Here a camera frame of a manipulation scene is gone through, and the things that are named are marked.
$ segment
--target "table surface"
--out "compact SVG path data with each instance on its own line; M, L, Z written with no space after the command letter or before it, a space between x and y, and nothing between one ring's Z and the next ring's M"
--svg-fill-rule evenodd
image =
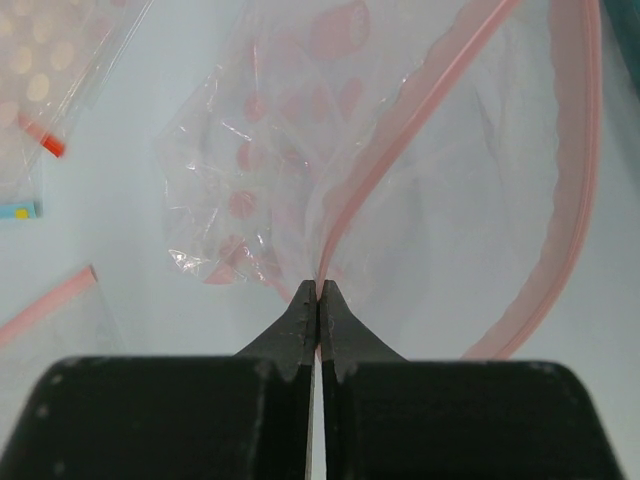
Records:
M44 162L43 218L0 224L0 323L87 264L113 316L127 322L133 353L232 354L283 311L272 290L212 288L175 274L163 241L153 141L212 71L239 3L156 1L100 99L82 114L68 157ZM629 478L640 478L640 105L606 28L604 52L592 229L566 291L517 357L572 368ZM318 478L321 463L314 462Z

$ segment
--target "clear plastic bag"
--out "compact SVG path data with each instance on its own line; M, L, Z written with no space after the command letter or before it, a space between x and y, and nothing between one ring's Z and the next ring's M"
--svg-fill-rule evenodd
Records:
M158 141L173 263L285 299L334 279L409 356L500 319L468 355L509 355L586 233L598 35L595 0L249 2Z
M64 154L151 0L0 0L0 204L22 202L44 147Z
M1 326L0 449L31 388L49 366L63 358L121 349L120 335L90 268Z

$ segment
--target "plastic bag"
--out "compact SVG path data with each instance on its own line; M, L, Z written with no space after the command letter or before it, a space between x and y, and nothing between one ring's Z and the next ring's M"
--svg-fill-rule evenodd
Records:
M595 0L249 2L158 141L173 263L285 299L334 279L409 356L500 319L468 355L509 355L586 233L598 35Z
M121 348L90 268L0 327L0 449L48 367L63 358L114 354Z
M64 154L151 0L0 0L0 204L32 200L44 147Z

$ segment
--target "light blue surface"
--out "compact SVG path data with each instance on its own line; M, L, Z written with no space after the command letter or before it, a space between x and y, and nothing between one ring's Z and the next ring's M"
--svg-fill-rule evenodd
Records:
M66 160L46 162L43 218L0 222L0 322L87 263L134 353L233 353L282 313L272 290L212 288L173 273L163 241L152 140L213 70L239 3L156 1L100 100L82 115ZM566 292L518 356L574 369L629 478L640 478L640 107L612 37L605 39L607 115L593 228ZM389 328L402 329L402 320L390 319ZM399 348L429 357L419 338ZM320 429L315 435L321 454Z

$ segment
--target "pink plastic strip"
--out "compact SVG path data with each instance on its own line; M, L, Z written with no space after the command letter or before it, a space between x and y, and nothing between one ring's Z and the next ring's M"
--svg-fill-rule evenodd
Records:
M564 289L584 245L600 155L602 58L598 0L554 0L550 12L559 104L558 183L540 262L516 300L467 358L508 358Z
M383 116L354 172L327 195L330 229L320 261L318 295L353 217L517 3L478 0L461 11L453 28L432 48L424 67L404 86L398 104ZM494 10L487 16L488 8ZM555 209L540 262L503 317L466 358L508 358L531 336L564 289L589 227L602 116L598 0L553 0L549 18L560 109ZM478 19L484 19L482 24L477 25ZM476 33L467 37L465 32ZM418 105L417 110L411 102Z
M422 67L405 82L397 102L380 118L349 178L326 196L329 234L318 270L318 296L353 217L519 1L471 0L460 11Z
M46 318L58 308L73 300L95 285L96 278L91 267L82 270L66 283L54 288L44 297L27 307L22 313L0 328L0 347L4 347L34 324Z

